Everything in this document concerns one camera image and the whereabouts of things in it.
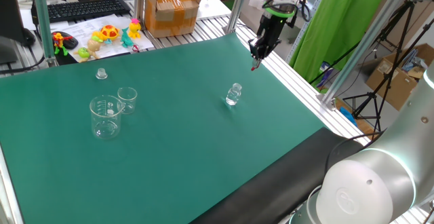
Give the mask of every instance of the white wall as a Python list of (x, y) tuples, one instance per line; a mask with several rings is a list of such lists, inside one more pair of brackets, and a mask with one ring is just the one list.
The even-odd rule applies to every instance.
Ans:
[[(422, 32), (422, 30), (423, 30), (422, 28), (426, 24), (429, 24), (430, 21), (432, 21), (432, 19), (434, 19), (434, 12), (427, 18), (427, 21), (425, 21), (425, 23), (422, 25), (422, 27), (419, 29), (419, 31), (416, 32), (416, 34), (413, 36), (413, 38), (407, 44), (406, 48), (411, 46), (411, 44), (416, 40), (417, 36), (419, 36), (420, 33)], [(422, 37), (422, 39), (420, 39), (420, 41), (418, 42), (418, 45), (424, 44), (424, 43), (428, 43), (431, 47), (434, 47), (434, 25), (425, 33), (425, 35)]]

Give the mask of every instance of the clear plastic cup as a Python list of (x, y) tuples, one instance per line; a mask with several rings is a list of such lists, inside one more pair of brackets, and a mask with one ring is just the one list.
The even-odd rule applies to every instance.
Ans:
[(90, 102), (92, 132), (98, 138), (114, 138), (121, 131), (121, 112), (125, 103), (110, 95), (97, 96)]
[(122, 113), (130, 114), (136, 108), (137, 91), (133, 88), (119, 88), (117, 91), (119, 99), (125, 103)]

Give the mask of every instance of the computer monitor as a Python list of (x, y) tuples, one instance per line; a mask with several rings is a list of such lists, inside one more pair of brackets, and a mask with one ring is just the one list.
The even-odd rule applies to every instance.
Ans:
[(0, 0), (0, 63), (14, 62), (10, 60), (11, 41), (30, 46), (35, 42), (35, 36), (22, 26), (18, 0)]

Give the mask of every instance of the orange toy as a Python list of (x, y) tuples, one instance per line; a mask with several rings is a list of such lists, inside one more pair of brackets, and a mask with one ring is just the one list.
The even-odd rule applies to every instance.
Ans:
[(100, 31), (94, 31), (92, 36), (99, 37), (105, 43), (110, 44), (119, 36), (119, 29), (108, 24), (102, 27)]

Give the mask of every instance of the cardboard box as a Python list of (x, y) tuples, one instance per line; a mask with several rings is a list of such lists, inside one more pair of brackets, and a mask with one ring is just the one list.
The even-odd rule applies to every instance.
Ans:
[(192, 33), (201, 0), (145, 0), (144, 23), (155, 38)]
[[(428, 44), (422, 44), (415, 47), (418, 50), (417, 57), (425, 60), (425, 63), (429, 66), (434, 60), (434, 48), (432, 48)], [(375, 90), (378, 85), (380, 85), (381, 81), (384, 79), (384, 75), (388, 74), (393, 66), (393, 62), (395, 61), (396, 54), (391, 54), (382, 58), (380, 64), (375, 68), (372, 75), (366, 81), (366, 85), (368, 85), (371, 89)], [(386, 96), (386, 101), (389, 102), (395, 109), (400, 110), (402, 106), (407, 101), (408, 97), (412, 93), (412, 90), (417, 86), (418, 82), (409, 75), (420, 75), (420, 71), (416, 70), (415, 73), (407, 74), (402, 71), (400, 68), (403, 63), (401, 63), (393, 73), (393, 79), (391, 82), (391, 89), (388, 91)], [(384, 92), (386, 91), (387, 83), (385, 83), (381, 89), (377, 92), (381, 97), (384, 96)]]

